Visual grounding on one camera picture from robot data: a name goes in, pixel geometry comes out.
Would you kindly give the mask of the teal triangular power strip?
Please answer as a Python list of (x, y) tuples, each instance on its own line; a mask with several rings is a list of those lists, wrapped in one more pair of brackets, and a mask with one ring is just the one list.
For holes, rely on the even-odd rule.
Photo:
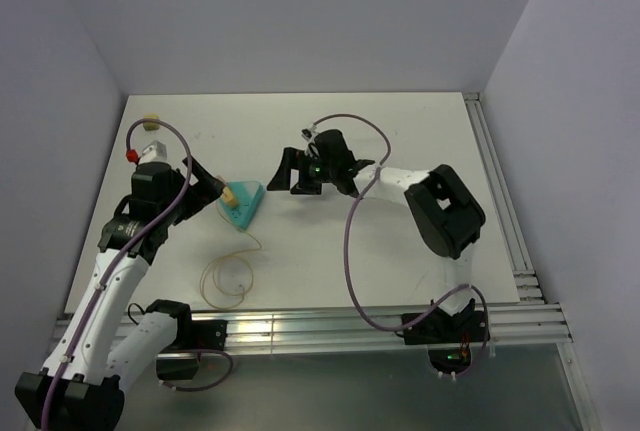
[(228, 182), (218, 200), (222, 215), (237, 229), (247, 231), (265, 194), (259, 181)]

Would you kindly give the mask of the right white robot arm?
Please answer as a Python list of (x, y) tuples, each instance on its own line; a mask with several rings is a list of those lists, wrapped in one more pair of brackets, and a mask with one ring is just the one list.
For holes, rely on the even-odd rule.
[[(425, 324), (433, 316), (435, 334), (452, 341), (462, 334), (468, 320), (487, 317), (487, 311), (475, 310), (486, 300), (471, 284), (474, 245), (479, 240), (486, 215), (480, 204), (449, 165), (429, 171), (411, 171), (388, 167), (391, 146), (380, 161), (358, 159), (348, 148), (343, 133), (330, 129), (316, 133), (305, 129), (304, 149), (286, 147), (281, 161), (267, 185), (269, 191), (287, 191), (292, 195), (315, 196), (325, 184), (354, 199), (343, 234), (343, 265), (349, 297), (360, 317), (371, 327), (400, 333)], [(440, 257), (445, 271), (447, 292), (426, 311), (396, 327), (375, 322), (359, 303), (351, 278), (349, 245), (351, 226), (357, 206), (366, 198), (407, 207), (427, 248)]]

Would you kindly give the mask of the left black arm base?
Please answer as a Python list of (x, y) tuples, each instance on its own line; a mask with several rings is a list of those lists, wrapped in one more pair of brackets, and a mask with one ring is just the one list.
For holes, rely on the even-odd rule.
[[(178, 338), (156, 357), (156, 377), (164, 386), (183, 392), (207, 390), (224, 382), (234, 370), (233, 358), (225, 350), (227, 327), (224, 319), (193, 321), (185, 337)], [(224, 373), (216, 381), (191, 388), (178, 384), (194, 379), (210, 356), (224, 363)]]

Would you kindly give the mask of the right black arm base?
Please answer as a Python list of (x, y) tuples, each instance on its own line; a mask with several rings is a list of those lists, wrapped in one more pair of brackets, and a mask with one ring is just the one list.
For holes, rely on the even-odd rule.
[(425, 345), (436, 374), (452, 380), (472, 369), (491, 339), (488, 310), (477, 309), (474, 298), (452, 316), (437, 308), (415, 326), (394, 334), (407, 346)]

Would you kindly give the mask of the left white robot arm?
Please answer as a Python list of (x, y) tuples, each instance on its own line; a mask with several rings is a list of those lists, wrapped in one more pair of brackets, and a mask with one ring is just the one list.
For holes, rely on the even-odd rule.
[(196, 345), (188, 304), (157, 299), (137, 328), (112, 344), (133, 292), (169, 229), (222, 194), (223, 184), (191, 157), (186, 169), (165, 160), (136, 163), (131, 191), (104, 225), (94, 270), (62, 339), (36, 373), (24, 372), (15, 396), (39, 430), (112, 430), (125, 393), (166, 349)]

